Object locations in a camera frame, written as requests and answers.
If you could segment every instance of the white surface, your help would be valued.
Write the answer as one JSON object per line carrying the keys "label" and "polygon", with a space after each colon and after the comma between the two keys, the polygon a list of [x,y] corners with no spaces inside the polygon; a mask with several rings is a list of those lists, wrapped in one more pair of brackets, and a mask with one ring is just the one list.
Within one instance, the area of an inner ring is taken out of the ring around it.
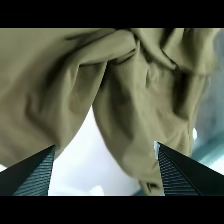
{"label": "white surface", "polygon": [[79,132],[55,160],[49,195],[133,195],[140,189],[107,150],[92,108]]}

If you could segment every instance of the brown cloth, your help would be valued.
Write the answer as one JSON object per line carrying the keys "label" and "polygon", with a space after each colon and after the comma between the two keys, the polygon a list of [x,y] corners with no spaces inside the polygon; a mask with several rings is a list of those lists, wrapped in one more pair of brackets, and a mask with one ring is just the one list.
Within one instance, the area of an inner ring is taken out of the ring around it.
{"label": "brown cloth", "polygon": [[0,163],[13,165],[52,144],[59,155],[93,105],[118,164],[159,195],[153,142],[191,156],[218,31],[0,29]]}

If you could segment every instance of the wrinkled fabric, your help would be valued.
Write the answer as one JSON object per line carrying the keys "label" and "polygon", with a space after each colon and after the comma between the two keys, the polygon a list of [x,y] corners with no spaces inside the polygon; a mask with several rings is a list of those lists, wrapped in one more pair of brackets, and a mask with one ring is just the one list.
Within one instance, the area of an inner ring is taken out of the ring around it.
{"label": "wrinkled fabric", "polygon": [[218,31],[0,29],[0,163],[11,166],[52,144],[59,155],[93,105],[120,167],[160,195],[153,142],[191,156]]}

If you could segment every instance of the fabric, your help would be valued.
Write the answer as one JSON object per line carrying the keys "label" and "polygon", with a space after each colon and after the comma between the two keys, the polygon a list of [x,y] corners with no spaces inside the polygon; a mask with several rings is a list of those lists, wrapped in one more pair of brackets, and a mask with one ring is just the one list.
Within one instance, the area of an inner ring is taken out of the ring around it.
{"label": "fabric", "polygon": [[0,163],[55,144],[93,105],[121,168],[160,195],[153,142],[191,156],[192,129],[216,66],[216,28],[0,29]]}

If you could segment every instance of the olive green fabric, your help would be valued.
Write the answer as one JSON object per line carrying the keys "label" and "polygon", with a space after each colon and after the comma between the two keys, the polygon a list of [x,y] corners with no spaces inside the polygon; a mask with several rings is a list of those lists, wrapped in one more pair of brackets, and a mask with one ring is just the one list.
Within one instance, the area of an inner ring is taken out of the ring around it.
{"label": "olive green fabric", "polygon": [[52,144],[59,155],[93,105],[121,168],[149,183],[148,194],[161,194],[153,142],[191,155],[218,31],[0,29],[0,163],[13,165]]}

